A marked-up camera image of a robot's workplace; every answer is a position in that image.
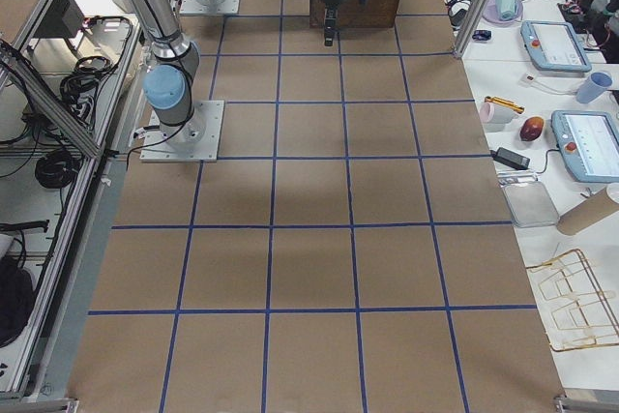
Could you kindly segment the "upper teach pendant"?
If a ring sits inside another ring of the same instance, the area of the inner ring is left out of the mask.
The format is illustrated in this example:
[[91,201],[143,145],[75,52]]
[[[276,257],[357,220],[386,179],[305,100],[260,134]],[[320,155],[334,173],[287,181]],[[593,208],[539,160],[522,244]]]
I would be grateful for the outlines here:
[[587,73],[592,69],[570,23],[525,20],[520,35],[534,67],[540,71]]

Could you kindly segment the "gold metal tool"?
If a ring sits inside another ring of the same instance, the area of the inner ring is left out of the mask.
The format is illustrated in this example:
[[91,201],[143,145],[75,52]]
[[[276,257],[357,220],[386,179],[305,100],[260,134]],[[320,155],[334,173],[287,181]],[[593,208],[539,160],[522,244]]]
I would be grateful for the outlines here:
[[524,112],[524,107],[523,106],[520,106],[520,105],[516,104],[513,101],[506,100],[506,99],[503,99],[503,98],[493,97],[493,96],[485,96],[485,101],[489,102],[489,103],[495,103],[495,104],[498,104],[498,105],[505,106],[505,107],[511,109],[512,111],[514,111],[517,114],[522,114]]

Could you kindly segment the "purple plate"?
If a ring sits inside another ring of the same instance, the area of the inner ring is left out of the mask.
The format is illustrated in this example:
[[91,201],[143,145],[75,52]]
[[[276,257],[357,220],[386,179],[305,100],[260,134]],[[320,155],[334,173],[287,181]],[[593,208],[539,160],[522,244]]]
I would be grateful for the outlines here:
[[497,25],[507,26],[517,21],[521,21],[523,13],[523,5],[521,0],[515,0],[516,12],[515,16],[510,19],[502,19],[496,7],[496,0],[488,0],[483,11],[483,19],[487,22]]

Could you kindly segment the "black power adapter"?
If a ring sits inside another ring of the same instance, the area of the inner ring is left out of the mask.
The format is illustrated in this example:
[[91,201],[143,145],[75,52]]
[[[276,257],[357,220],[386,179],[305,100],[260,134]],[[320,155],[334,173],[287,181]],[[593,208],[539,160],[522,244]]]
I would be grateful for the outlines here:
[[504,147],[491,150],[490,155],[495,162],[514,170],[526,170],[529,168],[530,160],[527,157]]

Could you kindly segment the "red mango fruit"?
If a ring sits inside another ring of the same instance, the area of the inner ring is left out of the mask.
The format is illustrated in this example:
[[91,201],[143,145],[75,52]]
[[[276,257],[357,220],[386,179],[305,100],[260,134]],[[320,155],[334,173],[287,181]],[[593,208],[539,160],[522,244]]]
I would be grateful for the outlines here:
[[532,116],[525,120],[519,131],[521,141],[531,142],[539,138],[544,130],[545,120],[540,116]]

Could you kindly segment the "teal cup on plate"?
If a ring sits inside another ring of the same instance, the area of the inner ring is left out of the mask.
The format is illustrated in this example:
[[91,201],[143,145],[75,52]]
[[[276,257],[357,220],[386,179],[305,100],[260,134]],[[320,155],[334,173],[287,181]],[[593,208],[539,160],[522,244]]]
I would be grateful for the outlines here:
[[497,17],[501,21],[510,21],[516,18],[516,0],[495,0]]

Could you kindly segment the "silver metal tray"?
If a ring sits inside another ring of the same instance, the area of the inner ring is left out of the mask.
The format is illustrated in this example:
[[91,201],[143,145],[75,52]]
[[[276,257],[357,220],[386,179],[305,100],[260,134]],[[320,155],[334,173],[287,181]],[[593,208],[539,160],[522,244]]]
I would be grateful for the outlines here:
[[513,223],[516,227],[552,226],[559,214],[541,182],[516,183],[502,187]]

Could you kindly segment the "cardboard tube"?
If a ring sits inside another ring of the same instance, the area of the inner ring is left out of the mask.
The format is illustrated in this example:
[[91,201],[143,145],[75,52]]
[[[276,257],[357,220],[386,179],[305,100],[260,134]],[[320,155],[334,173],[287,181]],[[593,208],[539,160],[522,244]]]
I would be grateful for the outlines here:
[[618,184],[611,183],[563,214],[557,229],[565,235],[576,235],[617,212]]

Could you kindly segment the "light blue plastic cup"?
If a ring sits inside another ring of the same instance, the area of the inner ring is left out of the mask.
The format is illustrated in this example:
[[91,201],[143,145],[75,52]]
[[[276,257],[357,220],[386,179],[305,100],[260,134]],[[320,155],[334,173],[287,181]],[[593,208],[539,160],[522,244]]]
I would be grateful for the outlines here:
[[607,72],[590,73],[576,90],[575,99],[578,103],[591,103],[612,85],[612,76]]

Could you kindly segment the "lower teach pendant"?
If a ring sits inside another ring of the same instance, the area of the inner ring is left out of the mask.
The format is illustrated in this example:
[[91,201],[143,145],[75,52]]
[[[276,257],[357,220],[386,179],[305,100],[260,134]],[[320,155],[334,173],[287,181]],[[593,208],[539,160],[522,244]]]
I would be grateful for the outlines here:
[[618,130],[610,114],[555,110],[550,124],[564,164],[576,181],[618,181]]

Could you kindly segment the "teach pendant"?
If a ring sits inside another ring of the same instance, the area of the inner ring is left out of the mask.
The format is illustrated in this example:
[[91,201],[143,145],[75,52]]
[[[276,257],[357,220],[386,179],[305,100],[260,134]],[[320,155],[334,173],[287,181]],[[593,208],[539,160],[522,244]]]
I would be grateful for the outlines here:
[[555,110],[550,124],[564,164],[576,181],[618,181],[618,130],[610,114]]
[[587,73],[592,69],[570,23],[525,20],[520,35],[534,67],[540,71]]

